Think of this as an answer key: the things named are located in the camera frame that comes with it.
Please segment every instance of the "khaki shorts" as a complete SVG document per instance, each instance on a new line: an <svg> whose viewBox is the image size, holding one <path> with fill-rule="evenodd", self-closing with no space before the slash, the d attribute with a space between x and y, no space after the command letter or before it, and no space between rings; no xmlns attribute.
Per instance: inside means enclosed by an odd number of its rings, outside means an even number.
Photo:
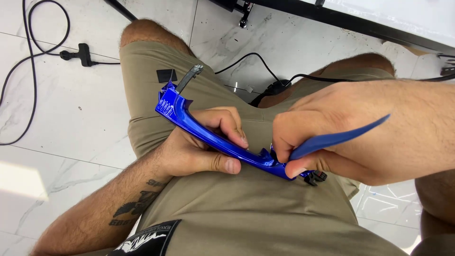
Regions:
<svg viewBox="0 0 455 256"><path fill-rule="evenodd" d="M204 65L201 74L192 79L182 92L186 99L194 100L190 110L219 106L236 107L250 150L256 153L262 148L270 147L272 122L278 113L285 112L300 98L332 84L305 81L300 83L285 101L270 108L260 109L248 105L227 90L208 65L167 45L151 41L130 43L120 50L120 62L131 115L128 136L138 158L160 145L175 128L172 123L155 112L158 92L165 85L158 82L156 70L175 69L178 80L174 83L178 84L195 64ZM393 78L386 71L376 68L323 72L321 76L352 80ZM341 177L337 179L349 199L358 192L359 182Z"/></svg>

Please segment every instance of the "blue plastic pry tool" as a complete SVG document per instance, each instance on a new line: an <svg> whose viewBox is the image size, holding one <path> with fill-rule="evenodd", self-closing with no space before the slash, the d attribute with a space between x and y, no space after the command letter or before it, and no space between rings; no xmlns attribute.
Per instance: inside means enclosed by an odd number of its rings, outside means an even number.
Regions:
<svg viewBox="0 0 455 256"><path fill-rule="evenodd" d="M237 158L245 163L248 163L256 168L276 175L280 178L294 180L295 178L291 179L286 175L284 171L286 164L280 163L277 160L276 153L272 146L270 147L270 153L265 148L263 148L259 155L255 154L249 150L237 146L236 144L219 136L218 134L213 133L193 118L188 110L188 107L193 101L185 99L180 95L180 93L191 80L191 78L196 78L196 75L198 75L202 70L202 65L195 65L182 78L177 86L169 81L162 88L161 92L159 92L159 100L155 111L182 130L210 145L211 147L225 153L226 155ZM376 122L352 131L312 137L297 147L291 153L290 159L299 159L314 151L354 139L373 129L374 127L382 124L389 118L389 116L390 115L387 115ZM314 183L314 180L324 181L327 177L324 172L316 170L305 171L301 173L300 176L304 177L305 181L311 185L316 185Z"/></svg>

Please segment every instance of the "black tag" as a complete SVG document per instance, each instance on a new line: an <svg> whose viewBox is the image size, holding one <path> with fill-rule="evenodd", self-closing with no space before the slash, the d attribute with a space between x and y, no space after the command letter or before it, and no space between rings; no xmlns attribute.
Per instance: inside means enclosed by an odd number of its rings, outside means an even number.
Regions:
<svg viewBox="0 0 455 256"><path fill-rule="evenodd" d="M157 70L157 76L158 76L158 82L169 82L169 79L171 79L171 81L177 81L177 74L175 73L175 69Z"/></svg>
<svg viewBox="0 0 455 256"><path fill-rule="evenodd" d="M171 220L148 227L129 237L107 256L164 256L180 221Z"/></svg>

